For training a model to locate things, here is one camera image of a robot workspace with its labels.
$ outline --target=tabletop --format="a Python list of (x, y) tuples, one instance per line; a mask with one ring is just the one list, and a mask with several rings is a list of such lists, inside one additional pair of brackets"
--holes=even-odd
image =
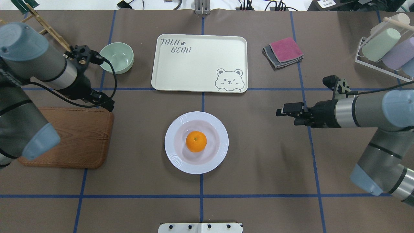
[[(394, 13), (39, 13), (69, 44), (99, 51), (124, 42), (135, 61), (118, 76), (106, 162), (95, 170), (13, 162), (0, 172), (1, 232), (157, 232), (161, 223), (197, 222), (239, 222), (244, 232), (256, 233), (414, 230), (414, 208), (389, 194), (367, 194), (349, 179), (375, 128), (311, 129), (275, 116), (284, 103), (313, 106), (331, 99), (331, 90), (322, 84), (325, 76), (346, 78), (355, 90), (398, 84), (396, 78), (354, 62), (361, 37)], [(0, 18), (12, 22), (23, 16), (2, 11)], [(40, 29), (36, 21), (30, 25)], [(249, 88), (242, 94), (155, 90), (152, 66), (161, 34), (245, 38)], [(274, 70), (262, 48), (287, 37), (296, 41), (304, 59)], [(94, 89), (111, 93), (111, 74), (95, 65), (85, 74)], [(24, 90), (38, 107), (70, 107), (35, 86)], [(224, 161), (201, 175), (175, 168), (164, 149), (169, 125), (192, 111), (214, 115), (229, 135)], [(405, 166), (414, 167), (413, 152), (404, 158)]]

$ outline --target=orange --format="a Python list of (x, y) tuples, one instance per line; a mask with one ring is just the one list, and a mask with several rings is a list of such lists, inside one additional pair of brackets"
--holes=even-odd
[(206, 147), (207, 138), (204, 133), (200, 131), (193, 131), (188, 134), (185, 143), (191, 152), (200, 152)]

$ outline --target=plate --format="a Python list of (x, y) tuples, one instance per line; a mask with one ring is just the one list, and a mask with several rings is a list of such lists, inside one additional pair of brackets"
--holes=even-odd
[(162, 34), (151, 85), (157, 90), (243, 93), (247, 73), (243, 37)]
[[(187, 135), (200, 131), (206, 135), (204, 150), (193, 153), (186, 144)], [(215, 169), (226, 157), (229, 136), (222, 122), (206, 112), (189, 112), (173, 121), (165, 135), (165, 152), (171, 163), (183, 172), (202, 174)]]

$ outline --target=cartoon bear face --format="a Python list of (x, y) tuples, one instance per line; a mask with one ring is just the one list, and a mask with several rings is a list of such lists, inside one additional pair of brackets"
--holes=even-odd
[(225, 71), (224, 69), (218, 69), (217, 75), (216, 87), (219, 90), (225, 89), (226, 91), (241, 92), (241, 89), (244, 87), (244, 82), (241, 78), (243, 71), (239, 69), (235, 71)]

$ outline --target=brown wooden tray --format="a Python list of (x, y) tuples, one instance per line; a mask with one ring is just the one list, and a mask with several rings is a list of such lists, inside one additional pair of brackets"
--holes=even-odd
[(113, 113), (104, 109), (40, 107), (53, 125), (60, 143), (34, 160), (19, 157), (23, 165), (98, 168), (106, 159)]

